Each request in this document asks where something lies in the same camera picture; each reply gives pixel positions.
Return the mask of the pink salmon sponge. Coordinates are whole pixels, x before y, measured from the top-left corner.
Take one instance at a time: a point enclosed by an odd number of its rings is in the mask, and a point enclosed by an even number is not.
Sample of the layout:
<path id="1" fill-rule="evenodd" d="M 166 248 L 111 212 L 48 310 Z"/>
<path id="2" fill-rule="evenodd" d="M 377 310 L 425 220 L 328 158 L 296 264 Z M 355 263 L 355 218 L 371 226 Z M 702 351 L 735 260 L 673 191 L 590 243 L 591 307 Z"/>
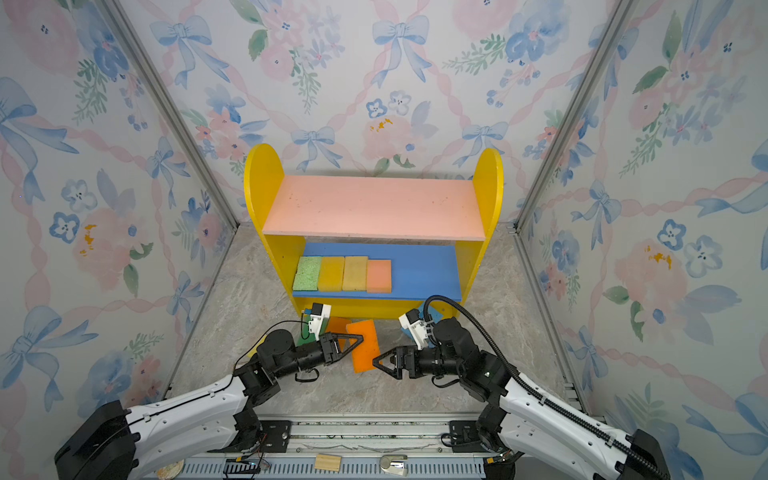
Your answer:
<path id="1" fill-rule="evenodd" d="M 367 264 L 367 292 L 390 294 L 392 292 L 392 262 L 369 259 Z"/>

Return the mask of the pale yellow sponge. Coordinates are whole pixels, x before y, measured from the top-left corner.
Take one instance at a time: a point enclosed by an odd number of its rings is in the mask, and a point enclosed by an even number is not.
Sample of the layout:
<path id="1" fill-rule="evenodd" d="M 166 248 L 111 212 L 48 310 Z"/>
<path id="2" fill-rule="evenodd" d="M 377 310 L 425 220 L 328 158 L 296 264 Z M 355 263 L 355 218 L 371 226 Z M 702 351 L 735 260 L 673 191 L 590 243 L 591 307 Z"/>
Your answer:
<path id="1" fill-rule="evenodd" d="M 344 292 L 366 291 L 369 259 L 366 256 L 347 256 L 344 260 L 342 290 Z"/>

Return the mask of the bright yellow sponge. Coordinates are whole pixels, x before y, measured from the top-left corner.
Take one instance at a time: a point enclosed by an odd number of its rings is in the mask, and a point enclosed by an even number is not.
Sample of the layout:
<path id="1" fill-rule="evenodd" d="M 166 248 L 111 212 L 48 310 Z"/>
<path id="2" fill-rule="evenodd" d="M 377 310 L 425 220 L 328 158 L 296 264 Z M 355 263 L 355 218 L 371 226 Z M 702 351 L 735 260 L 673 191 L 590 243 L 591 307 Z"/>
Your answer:
<path id="1" fill-rule="evenodd" d="M 340 292 L 344 278 L 344 257 L 323 257 L 318 276 L 319 292 Z"/>

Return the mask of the light green sponge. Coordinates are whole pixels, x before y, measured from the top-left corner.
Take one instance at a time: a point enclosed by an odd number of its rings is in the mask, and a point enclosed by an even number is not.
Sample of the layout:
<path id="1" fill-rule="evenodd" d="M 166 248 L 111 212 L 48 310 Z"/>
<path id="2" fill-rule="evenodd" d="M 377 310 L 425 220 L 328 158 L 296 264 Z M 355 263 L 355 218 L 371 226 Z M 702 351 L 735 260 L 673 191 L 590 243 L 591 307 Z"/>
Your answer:
<path id="1" fill-rule="evenodd" d="M 321 257 L 302 256 L 297 265 L 292 289 L 294 291 L 317 291 L 321 267 Z"/>

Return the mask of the blue sponge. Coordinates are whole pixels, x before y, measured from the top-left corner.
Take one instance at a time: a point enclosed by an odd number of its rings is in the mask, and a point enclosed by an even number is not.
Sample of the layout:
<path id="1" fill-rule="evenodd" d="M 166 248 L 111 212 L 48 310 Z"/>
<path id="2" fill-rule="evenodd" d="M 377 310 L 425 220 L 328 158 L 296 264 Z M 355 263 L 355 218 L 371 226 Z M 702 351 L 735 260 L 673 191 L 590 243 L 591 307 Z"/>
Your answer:
<path id="1" fill-rule="evenodd" d="M 433 323 L 438 323 L 443 318 L 443 314 L 438 309 L 436 309 L 433 305 L 429 306 L 427 312 L 429 314 L 431 322 Z"/>

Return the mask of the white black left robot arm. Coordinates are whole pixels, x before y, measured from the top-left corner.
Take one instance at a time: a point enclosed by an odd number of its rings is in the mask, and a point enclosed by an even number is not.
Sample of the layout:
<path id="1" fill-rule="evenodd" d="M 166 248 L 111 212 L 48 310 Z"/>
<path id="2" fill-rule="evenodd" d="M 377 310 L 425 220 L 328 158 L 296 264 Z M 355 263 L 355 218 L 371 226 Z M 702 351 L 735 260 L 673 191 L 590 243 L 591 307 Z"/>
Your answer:
<path id="1" fill-rule="evenodd" d="M 205 452 L 250 452 L 268 438 L 256 407 L 280 390 L 279 379 L 331 365 L 364 339 L 324 333 L 296 345 L 285 329 L 268 333 L 242 366 L 206 387 L 172 399 L 98 407 L 54 457 L 61 479 L 140 479 Z"/>

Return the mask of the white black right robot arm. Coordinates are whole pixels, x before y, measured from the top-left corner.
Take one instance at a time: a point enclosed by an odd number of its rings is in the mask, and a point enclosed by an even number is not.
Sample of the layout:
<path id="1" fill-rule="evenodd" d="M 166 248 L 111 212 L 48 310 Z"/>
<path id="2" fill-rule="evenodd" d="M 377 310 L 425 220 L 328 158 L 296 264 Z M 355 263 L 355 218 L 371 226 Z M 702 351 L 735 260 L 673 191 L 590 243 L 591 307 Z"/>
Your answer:
<path id="1" fill-rule="evenodd" d="M 451 376 L 485 407 L 475 430 L 489 452 L 530 455 L 574 479 L 667 479 L 655 437 L 627 433 L 547 393 L 502 358 L 479 348 L 456 319 L 437 323 L 431 346 L 398 346 L 373 365 L 401 380 Z"/>

